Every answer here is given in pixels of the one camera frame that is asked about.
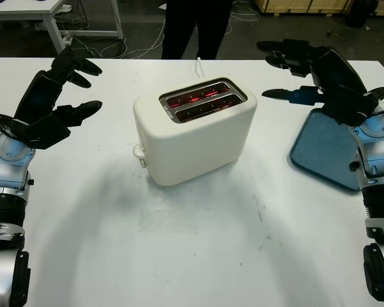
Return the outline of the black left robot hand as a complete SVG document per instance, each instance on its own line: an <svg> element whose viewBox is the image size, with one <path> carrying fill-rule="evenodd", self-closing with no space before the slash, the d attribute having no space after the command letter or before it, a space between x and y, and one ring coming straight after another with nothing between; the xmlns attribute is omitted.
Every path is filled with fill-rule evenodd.
<svg viewBox="0 0 384 307"><path fill-rule="evenodd" d="M91 83L80 72L98 76L102 70L80 52L65 48L54 58L48 71L41 70L34 76L19 102L14 118L31 124L49 114L67 82L90 88Z"/></svg>

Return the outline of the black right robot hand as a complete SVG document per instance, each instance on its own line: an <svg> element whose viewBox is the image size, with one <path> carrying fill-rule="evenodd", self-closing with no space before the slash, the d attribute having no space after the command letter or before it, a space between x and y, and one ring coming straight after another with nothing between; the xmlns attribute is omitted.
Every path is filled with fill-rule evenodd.
<svg viewBox="0 0 384 307"><path fill-rule="evenodd" d="M308 41L284 39L257 42L257 48L266 52L266 62L275 68L289 70L293 76L312 76L313 86L297 90L272 89L264 97L286 100L292 104L313 106L325 103L330 94L341 86L364 94L367 90L354 68L331 47L313 47Z"/></svg>

